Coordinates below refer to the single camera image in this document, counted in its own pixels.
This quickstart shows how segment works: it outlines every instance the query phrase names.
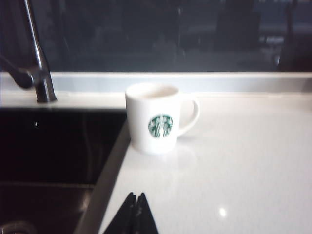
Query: green logo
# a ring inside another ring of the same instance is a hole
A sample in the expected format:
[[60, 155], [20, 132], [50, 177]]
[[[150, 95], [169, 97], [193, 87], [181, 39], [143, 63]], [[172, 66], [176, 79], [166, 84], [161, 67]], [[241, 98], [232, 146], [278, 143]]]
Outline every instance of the green logo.
[[172, 129], [172, 118], [169, 115], [153, 117], [148, 124], [148, 131], [155, 138], [166, 137]]

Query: sink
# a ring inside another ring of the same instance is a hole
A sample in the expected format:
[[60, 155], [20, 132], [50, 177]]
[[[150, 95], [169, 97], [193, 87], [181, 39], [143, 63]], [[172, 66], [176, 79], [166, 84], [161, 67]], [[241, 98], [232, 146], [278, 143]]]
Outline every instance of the sink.
[[0, 109], [0, 229], [72, 233], [125, 120], [119, 110]]

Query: faucet handle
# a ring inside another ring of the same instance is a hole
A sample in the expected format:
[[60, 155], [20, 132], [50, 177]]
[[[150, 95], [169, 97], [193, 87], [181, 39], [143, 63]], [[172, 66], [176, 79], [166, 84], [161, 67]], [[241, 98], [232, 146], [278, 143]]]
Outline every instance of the faucet handle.
[[0, 68], [7, 71], [14, 79], [15, 83], [24, 89], [29, 89], [36, 86], [45, 76], [42, 76], [42, 71], [38, 67], [29, 69], [18, 68], [3, 55], [0, 54]]

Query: mug rim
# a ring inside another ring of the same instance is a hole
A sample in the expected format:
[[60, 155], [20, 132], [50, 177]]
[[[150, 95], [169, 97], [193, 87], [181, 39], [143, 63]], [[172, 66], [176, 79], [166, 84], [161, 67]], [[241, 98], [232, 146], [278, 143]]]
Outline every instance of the mug rim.
[[[152, 90], [148, 93], [148, 92], [141, 92], [140, 94], [137, 94], [137, 91], [140, 90], [142, 91], [143, 87], [149, 87]], [[147, 94], [152, 93], [152, 91], [156, 92], [157, 90], [159, 90], [160, 88], [167, 88], [166, 93], [161, 94], [161, 95], [157, 95], [155, 97], [150, 96], [147, 97]], [[164, 99], [164, 98], [171, 98], [174, 97], [176, 95], [179, 94], [179, 89], [177, 87], [175, 87], [174, 85], [171, 84], [167, 84], [167, 83], [158, 83], [158, 82], [142, 82], [142, 83], [136, 83], [133, 84], [131, 86], [129, 86], [126, 89], [126, 98], [130, 98], [130, 99], [134, 99], [134, 100], [144, 100], [144, 101], [153, 101], [153, 100], [160, 100], [160, 99]]]

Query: mug handle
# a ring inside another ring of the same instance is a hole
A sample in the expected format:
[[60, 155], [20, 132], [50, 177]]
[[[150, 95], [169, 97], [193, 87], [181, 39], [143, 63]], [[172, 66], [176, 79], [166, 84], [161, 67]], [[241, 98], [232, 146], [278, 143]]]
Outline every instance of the mug handle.
[[180, 127], [177, 133], [177, 136], [179, 137], [180, 135], [186, 133], [188, 130], [190, 130], [194, 124], [197, 122], [200, 114], [200, 107], [199, 107], [199, 102], [196, 97], [192, 95], [187, 95], [183, 98], [183, 102], [185, 101], [192, 101], [193, 102], [193, 114], [191, 119], [187, 124], [185, 124], [183, 127]]

